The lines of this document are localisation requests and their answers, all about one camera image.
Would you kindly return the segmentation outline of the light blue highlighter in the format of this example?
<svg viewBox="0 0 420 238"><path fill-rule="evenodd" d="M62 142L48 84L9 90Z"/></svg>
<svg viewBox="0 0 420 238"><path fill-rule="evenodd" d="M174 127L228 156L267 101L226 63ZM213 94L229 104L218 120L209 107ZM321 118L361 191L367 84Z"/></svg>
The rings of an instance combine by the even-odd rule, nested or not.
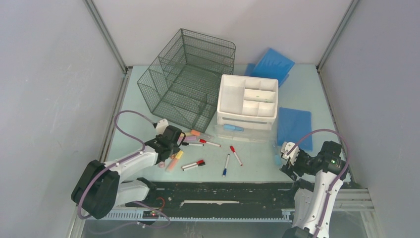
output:
<svg viewBox="0 0 420 238"><path fill-rule="evenodd" d="M240 131L240 132L244 131L242 127L231 125L231 124L224 124L223 129L227 131Z"/></svg>

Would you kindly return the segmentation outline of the white plastic drawer organizer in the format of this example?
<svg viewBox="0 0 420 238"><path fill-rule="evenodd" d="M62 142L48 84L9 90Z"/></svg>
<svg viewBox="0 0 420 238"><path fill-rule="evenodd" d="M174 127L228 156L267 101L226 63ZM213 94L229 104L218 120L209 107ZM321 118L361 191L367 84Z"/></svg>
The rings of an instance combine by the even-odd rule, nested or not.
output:
<svg viewBox="0 0 420 238"><path fill-rule="evenodd" d="M274 137L278 112L278 80L224 74L216 109L218 137L246 142L266 142ZM244 131L227 131L224 124Z"/></svg>

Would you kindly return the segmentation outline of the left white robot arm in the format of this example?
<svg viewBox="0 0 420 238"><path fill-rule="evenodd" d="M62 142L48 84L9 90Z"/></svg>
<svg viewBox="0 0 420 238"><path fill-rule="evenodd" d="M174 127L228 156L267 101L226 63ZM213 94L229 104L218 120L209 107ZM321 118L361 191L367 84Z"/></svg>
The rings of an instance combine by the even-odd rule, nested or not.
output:
<svg viewBox="0 0 420 238"><path fill-rule="evenodd" d="M184 135L181 129L169 125L162 134L123 158L106 163L89 162L71 194L78 212L88 213L79 217L101 219L115 206L137 201L152 206L157 199L156 185L145 178L130 180L130 177L178 153L178 139Z"/></svg>

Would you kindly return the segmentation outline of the black cap marker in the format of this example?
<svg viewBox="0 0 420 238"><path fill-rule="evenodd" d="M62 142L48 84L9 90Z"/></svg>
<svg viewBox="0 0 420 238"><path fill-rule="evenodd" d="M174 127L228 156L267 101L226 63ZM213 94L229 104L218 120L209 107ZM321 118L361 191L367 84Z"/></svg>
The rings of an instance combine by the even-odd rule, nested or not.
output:
<svg viewBox="0 0 420 238"><path fill-rule="evenodd" d="M182 146L204 146L202 143L189 143L189 142L182 142Z"/></svg>
<svg viewBox="0 0 420 238"><path fill-rule="evenodd" d="M195 165L192 165L192 166L189 166L189 167L183 168L183 171L190 170L190 169L193 169L193 168L196 168L196 167L201 167L201 166L204 166L204 165L206 165L206 163L205 163L205 162L198 163L198 164L195 164Z"/></svg>

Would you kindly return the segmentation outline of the yellow highlighter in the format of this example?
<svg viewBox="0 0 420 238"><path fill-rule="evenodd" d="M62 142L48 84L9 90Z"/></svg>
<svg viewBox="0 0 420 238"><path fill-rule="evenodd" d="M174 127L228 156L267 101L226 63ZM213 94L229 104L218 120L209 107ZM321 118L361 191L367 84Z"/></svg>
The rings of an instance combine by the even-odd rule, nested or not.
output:
<svg viewBox="0 0 420 238"><path fill-rule="evenodd" d="M176 153L176 155L175 155L175 159L176 160L180 160L181 158L182 158L182 156L183 156L183 154L184 154L184 152L182 151L182 150L180 150L180 151L178 151L177 153Z"/></svg>

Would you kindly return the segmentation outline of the purple pink highlighter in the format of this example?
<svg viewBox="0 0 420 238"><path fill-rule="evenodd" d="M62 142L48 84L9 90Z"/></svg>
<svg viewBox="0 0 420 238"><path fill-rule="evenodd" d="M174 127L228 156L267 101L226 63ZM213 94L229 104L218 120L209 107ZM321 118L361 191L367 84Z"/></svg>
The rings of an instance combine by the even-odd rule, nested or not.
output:
<svg viewBox="0 0 420 238"><path fill-rule="evenodd" d="M195 141L195 140L197 140L197 137L196 136L194 136L194 135L190 135L190 136L180 136L180 138L179 138L179 142L181 142L181 141L184 141L184 142L188 142L188 141Z"/></svg>

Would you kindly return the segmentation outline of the orange cap clear highlighter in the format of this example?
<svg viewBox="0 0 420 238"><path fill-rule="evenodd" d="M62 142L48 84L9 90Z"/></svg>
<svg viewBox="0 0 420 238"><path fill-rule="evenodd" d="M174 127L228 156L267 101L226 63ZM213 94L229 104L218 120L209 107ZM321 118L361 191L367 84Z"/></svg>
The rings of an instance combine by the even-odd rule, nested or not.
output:
<svg viewBox="0 0 420 238"><path fill-rule="evenodd" d="M204 139L207 139L207 140L211 140L211 139L214 138L213 136L211 136L209 134L206 134L206 133L203 133L203 132L199 132L197 130L191 130L190 133L192 135L196 136L196 137L204 138Z"/></svg>

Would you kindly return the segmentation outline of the red cap marker upper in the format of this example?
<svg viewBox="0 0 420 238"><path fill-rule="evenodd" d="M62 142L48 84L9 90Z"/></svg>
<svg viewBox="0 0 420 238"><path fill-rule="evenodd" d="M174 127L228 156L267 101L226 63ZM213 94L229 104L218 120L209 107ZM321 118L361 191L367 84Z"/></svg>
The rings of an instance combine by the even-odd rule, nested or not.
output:
<svg viewBox="0 0 420 238"><path fill-rule="evenodd" d="M207 140L204 140L204 139L199 139L199 142L200 143L203 143L203 144L209 144L209 145L212 145L212 146L216 146L216 147L221 147L220 144L217 144L217 143L214 143L214 142L210 142L210 141L207 141Z"/></svg>

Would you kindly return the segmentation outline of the red cap marker lower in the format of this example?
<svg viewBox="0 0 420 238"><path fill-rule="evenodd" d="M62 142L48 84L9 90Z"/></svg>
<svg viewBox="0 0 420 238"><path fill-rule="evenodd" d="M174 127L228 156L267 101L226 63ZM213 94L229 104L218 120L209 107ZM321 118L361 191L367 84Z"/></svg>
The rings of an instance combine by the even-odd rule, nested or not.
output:
<svg viewBox="0 0 420 238"><path fill-rule="evenodd" d="M184 166L182 166L181 168L182 168L182 169L185 169L185 168L188 168L188 167L191 167L191 166L194 166L194 165L198 165L198 164L202 164L202 163L204 163L204 160L198 160L198 161L196 161L196 162L193 162L193 163L190 163L190 164L184 165Z"/></svg>

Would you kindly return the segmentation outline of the blue folder at right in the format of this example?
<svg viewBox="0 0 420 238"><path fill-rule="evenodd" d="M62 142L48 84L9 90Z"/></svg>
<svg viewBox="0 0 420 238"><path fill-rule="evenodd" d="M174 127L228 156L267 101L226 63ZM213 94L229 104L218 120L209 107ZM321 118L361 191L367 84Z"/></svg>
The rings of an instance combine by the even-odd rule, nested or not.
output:
<svg viewBox="0 0 420 238"><path fill-rule="evenodd" d="M298 142L312 131L312 114L309 111L280 107L278 110L277 145Z"/></svg>

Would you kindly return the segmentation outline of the blue folder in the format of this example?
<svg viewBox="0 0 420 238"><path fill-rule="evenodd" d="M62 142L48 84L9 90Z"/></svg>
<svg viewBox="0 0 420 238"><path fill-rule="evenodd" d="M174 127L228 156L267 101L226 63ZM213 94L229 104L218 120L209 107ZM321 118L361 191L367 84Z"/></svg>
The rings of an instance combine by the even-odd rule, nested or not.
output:
<svg viewBox="0 0 420 238"><path fill-rule="evenodd" d="M298 142L312 131L312 114L309 111L280 107L278 110L277 145Z"/></svg>
<svg viewBox="0 0 420 238"><path fill-rule="evenodd" d="M280 87L289 77L289 72L294 65L294 61L269 48L257 63L249 63L247 65L244 75L277 79L278 87Z"/></svg>

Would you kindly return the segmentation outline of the clear blue tip highlighter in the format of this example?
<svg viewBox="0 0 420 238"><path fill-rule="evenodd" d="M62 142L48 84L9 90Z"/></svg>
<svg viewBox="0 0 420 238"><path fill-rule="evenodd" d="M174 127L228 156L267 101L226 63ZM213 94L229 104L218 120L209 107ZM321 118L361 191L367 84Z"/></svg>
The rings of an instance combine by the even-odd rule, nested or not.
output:
<svg viewBox="0 0 420 238"><path fill-rule="evenodd" d="M275 164L278 165L278 166L281 166L283 164L282 163L282 158L280 156L278 146L275 143L273 144L273 153L274 153Z"/></svg>

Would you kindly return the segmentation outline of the red cap marker middle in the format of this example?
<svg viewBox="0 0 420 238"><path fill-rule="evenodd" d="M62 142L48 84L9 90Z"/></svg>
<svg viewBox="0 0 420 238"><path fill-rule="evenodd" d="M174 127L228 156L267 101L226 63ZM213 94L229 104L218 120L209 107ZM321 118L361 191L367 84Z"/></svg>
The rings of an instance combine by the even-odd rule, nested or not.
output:
<svg viewBox="0 0 420 238"><path fill-rule="evenodd" d="M242 163L241 159L239 158L238 154L236 153L236 150L235 150L234 146L231 145L229 148L232 151L232 153L234 154L235 158L237 159L239 165L243 166L243 163Z"/></svg>

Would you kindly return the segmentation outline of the blue cap whiteboard marker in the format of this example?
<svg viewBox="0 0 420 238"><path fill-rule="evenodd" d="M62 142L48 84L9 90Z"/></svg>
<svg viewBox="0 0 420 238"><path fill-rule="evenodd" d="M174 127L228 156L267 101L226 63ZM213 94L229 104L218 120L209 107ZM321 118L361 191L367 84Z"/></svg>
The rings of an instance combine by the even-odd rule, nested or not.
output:
<svg viewBox="0 0 420 238"><path fill-rule="evenodd" d="M226 177L229 160L230 160L230 154L227 154L224 169L223 169L223 172L222 172L222 177L223 178Z"/></svg>

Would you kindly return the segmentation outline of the black front rail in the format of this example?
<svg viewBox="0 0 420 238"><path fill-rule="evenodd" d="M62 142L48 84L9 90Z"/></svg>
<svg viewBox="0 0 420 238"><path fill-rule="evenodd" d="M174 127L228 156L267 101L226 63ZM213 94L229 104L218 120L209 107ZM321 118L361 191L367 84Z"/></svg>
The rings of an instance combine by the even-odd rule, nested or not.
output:
<svg viewBox="0 0 420 238"><path fill-rule="evenodd" d="M173 219L288 220L299 188L313 191L314 184L155 182L147 204L163 205Z"/></svg>

